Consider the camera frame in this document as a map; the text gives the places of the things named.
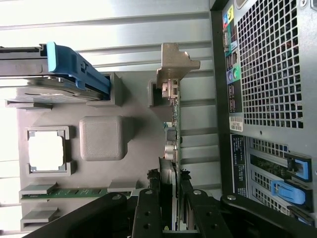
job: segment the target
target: blue plastic latch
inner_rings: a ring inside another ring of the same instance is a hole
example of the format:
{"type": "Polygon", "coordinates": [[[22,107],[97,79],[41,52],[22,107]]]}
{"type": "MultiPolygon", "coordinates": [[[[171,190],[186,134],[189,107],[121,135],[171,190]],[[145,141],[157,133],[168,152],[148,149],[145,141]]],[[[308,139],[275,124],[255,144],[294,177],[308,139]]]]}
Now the blue plastic latch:
{"type": "Polygon", "coordinates": [[[80,54],[55,42],[47,43],[49,72],[75,78],[76,86],[86,90],[86,84],[105,94],[110,93],[110,80],[99,73],[80,54]]]}
{"type": "Polygon", "coordinates": [[[295,174],[298,177],[301,177],[302,179],[308,179],[309,173],[308,173],[308,162],[304,162],[301,160],[295,160],[296,167],[298,168],[298,171],[295,172],[295,174]]]}
{"type": "Polygon", "coordinates": [[[295,204],[305,203],[305,193],[300,189],[285,183],[284,181],[272,181],[271,193],[273,196],[279,196],[288,202],[295,204]]]}

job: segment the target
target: green circuit board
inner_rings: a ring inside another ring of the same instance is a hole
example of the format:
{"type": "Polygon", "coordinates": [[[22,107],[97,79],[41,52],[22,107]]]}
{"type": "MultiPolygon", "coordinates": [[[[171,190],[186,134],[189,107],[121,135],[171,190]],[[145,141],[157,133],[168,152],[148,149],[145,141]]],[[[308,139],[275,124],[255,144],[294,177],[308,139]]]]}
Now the green circuit board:
{"type": "Polygon", "coordinates": [[[98,198],[107,194],[107,188],[57,188],[48,194],[23,195],[21,200],[44,199],[50,200],[55,198],[98,198]]]}

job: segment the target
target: rear panel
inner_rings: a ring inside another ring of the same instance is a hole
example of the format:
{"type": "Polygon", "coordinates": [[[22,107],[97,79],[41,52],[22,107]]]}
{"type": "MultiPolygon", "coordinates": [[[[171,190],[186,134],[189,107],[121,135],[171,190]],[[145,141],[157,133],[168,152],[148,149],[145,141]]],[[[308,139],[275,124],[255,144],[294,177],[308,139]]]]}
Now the rear panel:
{"type": "Polygon", "coordinates": [[[298,218],[295,207],[316,219],[314,4],[231,0],[222,15],[230,129],[244,136],[247,195],[287,215],[298,218]],[[279,196],[280,186],[271,187],[277,180],[304,191],[305,203],[279,196]]]}

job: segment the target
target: metal bracket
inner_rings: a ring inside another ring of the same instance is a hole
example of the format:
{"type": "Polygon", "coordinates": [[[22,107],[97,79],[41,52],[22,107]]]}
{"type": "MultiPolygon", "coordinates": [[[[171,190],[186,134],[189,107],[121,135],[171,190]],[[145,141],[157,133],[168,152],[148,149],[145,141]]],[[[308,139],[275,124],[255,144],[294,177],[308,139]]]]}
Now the metal bracket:
{"type": "Polygon", "coordinates": [[[187,52],[181,52],[177,43],[162,44],[161,68],[157,70],[157,88],[169,80],[181,80],[189,71],[200,68],[200,61],[190,60],[187,52]]]}

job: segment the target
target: hard drive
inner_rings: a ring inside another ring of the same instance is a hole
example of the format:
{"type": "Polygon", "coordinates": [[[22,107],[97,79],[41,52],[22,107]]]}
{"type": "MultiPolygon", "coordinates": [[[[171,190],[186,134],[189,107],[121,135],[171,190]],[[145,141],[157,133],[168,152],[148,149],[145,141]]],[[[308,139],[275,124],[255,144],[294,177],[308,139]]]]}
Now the hard drive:
{"type": "Polygon", "coordinates": [[[19,103],[82,103],[104,99],[102,93],[81,90],[55,76],[0,77],[0,99],[19,103]]]}

